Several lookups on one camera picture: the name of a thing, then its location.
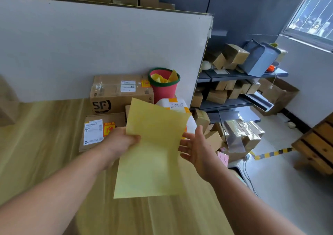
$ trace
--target black and yellow striped tape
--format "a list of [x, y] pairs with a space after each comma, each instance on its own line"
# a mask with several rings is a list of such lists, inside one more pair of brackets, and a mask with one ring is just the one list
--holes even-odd
[[250, 151], [250, 154], [252, 155], [252, 157], [255, 160], [261, 160], [261, 159], [264, 159], [264, 158], [277, 156], [277, 155], [280, 155], [280, 154], [283, 154], [283, 153], [288, 153], [288, 152], [291, 152], [291, 151], [294, 151], [294, 150], [295, 150], [294, 148], [290, 147], [290, 148], [285, 148], [285, 149], [281, 149], [281, 150], [278, 150], [278, 151], [275, 151], [275, 152], [270, 152], [270, 153], [265, 153], [265, 154], [260, 154], [260, 155], [255, 155], [254, 152]]

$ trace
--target person's left hand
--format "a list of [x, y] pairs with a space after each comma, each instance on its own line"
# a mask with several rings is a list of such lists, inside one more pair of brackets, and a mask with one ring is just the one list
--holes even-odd
[[117, 127], [100, 144], [94, 147], [102, 154], [102, 158], [106, 161], [106, 167], [112, 165], [132, 145], [140, 142], [141, 136], [125, 135], [125, 133], [126, 127]]

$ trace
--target window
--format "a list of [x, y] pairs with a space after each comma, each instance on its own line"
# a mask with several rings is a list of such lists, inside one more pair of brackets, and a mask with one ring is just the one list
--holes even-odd
[[283, 34], [332, 51], [333, 0], [303, 0]]

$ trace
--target black baseboard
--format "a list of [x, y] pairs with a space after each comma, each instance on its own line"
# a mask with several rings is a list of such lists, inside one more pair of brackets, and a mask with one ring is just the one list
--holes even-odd
[[301, 119], [299, 119], [287, 109], [282, 109], [281, 113], [284, 114], [287, 118], [289, 118], [289, 120], [292, 121], [294, 124], [296, 124], [296, 128], [298, 128], [298, 130], [303, 134], [305, 134], [311, 129], [310, 126], [308, 126], [305, 122], [303, 122]]

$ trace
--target wooden tabletop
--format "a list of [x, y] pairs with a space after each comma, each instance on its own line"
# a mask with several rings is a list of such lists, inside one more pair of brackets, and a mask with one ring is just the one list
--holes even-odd
[[[0, 204], [41, 182], [78, 155], [88, 99], [20, 105], [0, 127]], [[102, 172], [70, 224], [70, 234], [232, 235], [212, 187], [179, 158], [180, 196], [113, 199], [118, 161]]]

